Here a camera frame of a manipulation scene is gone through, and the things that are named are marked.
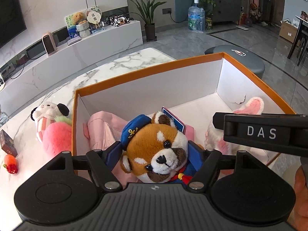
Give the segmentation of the person's hand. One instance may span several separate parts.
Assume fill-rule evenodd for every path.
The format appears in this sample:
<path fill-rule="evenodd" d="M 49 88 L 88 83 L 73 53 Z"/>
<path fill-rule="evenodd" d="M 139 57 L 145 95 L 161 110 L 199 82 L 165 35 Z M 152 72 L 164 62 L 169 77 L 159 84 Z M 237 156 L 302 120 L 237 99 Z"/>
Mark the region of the person's hand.
<path fill-rule="evenodd" d="M 302 166 L 300 166 L 295 174 L 294 185 L 296 201 L 294 206 L 294 222 L 293 226 L 296 230 L 307 231 L 308 229 L 308 190 L 306 178 Z"/>

